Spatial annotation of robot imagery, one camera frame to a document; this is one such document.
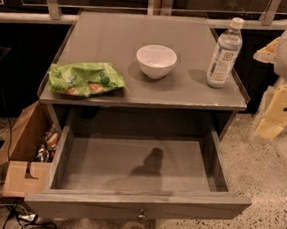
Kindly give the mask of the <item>grey wooden cabinet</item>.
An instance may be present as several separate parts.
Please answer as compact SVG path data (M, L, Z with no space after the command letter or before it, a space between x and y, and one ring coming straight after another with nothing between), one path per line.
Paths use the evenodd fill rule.
M204 18L82 12L59 54L60 65L111 62L127 88L93 98L76 98L39 90L43 104L102 107L155 107L212 110L220 133L248 95L232 74L224 87L206 85L206 72L216 45L215 30Z

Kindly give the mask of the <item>green snack bag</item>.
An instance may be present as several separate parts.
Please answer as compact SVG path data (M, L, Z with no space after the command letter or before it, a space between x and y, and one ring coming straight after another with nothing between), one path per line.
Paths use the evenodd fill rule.
M126 88L124 78L115 68L111 62L53 63L49 69L48 88L53 93L87 98Z

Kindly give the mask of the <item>metal railing frame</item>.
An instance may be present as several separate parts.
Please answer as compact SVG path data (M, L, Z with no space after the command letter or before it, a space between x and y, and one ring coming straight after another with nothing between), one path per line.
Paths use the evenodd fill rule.
M239 16L248 28L287 26L287 0L0 0L0 23L71 23L83 10L210 18L217 27Z

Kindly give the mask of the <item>brown cardboard box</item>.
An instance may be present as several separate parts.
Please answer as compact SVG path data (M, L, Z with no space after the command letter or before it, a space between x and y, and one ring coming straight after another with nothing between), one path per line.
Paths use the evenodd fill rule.
M49 118L39 101L22 110L0 148L0 166L7 167L3 197L20 198L43 191L52 164L38 162L35 157L49 127Z

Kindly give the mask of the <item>white ceramic bowl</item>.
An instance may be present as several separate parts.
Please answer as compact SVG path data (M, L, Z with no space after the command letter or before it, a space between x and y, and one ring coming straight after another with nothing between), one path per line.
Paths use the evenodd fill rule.
M172 49L158 44L141 47L136 56L140 70L156 80L169 74L178 59Z

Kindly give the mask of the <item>metal drawer knob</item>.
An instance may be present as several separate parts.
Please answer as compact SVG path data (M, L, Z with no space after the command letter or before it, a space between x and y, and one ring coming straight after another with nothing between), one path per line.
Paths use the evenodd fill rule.
M145 214L144 210L143 210L143 209L140 209L140 210L139 210L139 214L137 215L137 218L138 218L139 220L145 220L145 219L147 219L148 217L147 217L147 215Z

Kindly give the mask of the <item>open grey top drawer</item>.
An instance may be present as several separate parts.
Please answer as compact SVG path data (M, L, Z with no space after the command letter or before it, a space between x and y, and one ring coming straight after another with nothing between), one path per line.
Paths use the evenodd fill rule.
M44 189L25 198L47 218L234 219L250 198L235 191L212 127L141 130L69 114Z

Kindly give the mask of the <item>snack packets in box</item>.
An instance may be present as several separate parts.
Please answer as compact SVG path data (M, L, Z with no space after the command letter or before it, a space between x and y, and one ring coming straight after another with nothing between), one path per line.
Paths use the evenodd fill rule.
M54 125L43 134L42 142L37 147L35 161L51 163L57 151L59 135Z

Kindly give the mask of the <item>clear plastic water bottle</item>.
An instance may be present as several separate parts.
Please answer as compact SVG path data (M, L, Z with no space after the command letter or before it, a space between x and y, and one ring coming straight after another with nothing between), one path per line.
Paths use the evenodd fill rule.
M221 88L227 82L242 48L241 28L243 25L243 19L234 17L229 28L218 37L212 60L206 73L209 86Z

